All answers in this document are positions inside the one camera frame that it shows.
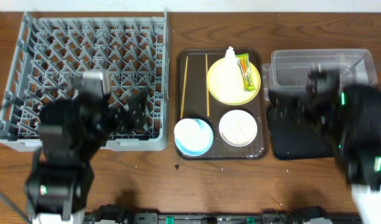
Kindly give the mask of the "green orange snack wrapper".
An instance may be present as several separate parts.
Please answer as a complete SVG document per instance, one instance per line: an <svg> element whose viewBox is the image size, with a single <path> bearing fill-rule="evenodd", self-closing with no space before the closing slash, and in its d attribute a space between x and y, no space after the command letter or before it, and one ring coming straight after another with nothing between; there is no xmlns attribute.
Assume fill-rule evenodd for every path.
<svg viewBox="0 0 381 224"><path fill-rule="evenodd" d="M252 80L252 70L250 67L249 55L239 54L239 55L236 55L236 58L237 58L237 64L240 68L242 78L243 78L243 89L245 91L256 90Z"/></svg>

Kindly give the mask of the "white shallow bowl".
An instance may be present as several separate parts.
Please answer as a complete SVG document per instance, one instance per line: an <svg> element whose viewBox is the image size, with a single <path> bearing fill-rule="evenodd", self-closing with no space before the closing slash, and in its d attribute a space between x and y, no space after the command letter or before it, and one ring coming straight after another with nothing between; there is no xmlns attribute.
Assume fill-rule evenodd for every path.
<svg viewBox="0 0 381 224"><path fill-rule="evenodd" d="M231 110L220 119L219 134L227 144L243 147L256 138L258 126L250 113L244 110Z"/></svg>

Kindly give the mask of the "white napkin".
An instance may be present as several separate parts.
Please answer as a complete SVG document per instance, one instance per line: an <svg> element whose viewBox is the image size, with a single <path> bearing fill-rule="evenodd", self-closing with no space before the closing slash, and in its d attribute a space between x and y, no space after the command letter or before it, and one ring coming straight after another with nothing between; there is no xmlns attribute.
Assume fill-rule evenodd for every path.
<svg viewBox="0 0 381 224"><path fill-rule="evenodd" d="M241 95L243 90L243 78L237 64L234 48L229 46L223 58L222 72L220 74L221 87L234 95Z"/></svg>

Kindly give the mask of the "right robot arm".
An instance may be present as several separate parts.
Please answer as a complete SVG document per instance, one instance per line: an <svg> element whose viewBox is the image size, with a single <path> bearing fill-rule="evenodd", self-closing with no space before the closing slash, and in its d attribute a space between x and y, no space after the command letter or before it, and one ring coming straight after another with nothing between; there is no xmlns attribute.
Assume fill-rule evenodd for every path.
<svg viewBox="0 0 381 224"><path fill-rule="evenodd" d="M304 94L268 92L275 149L331 154L363 223L381 223L381 90L341 86L338 68L308 72Z"/></svg>

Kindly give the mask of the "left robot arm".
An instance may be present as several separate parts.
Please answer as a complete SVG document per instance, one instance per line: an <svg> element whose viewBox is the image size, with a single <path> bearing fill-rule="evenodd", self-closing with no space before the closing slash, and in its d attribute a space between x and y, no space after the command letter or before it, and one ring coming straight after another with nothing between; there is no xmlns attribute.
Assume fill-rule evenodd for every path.
<svg viewBox="0 0 381 224"><path fill-rule="evenodd" d="M103 70L84 72L68 87L78 90L76 98L51 102L39 114L42 147L25 184L31 223L82 223L92 157L112 133L129 134L146 123L147 90L131 95L126 108L114 108L108 103L111 77Z"/></svg>

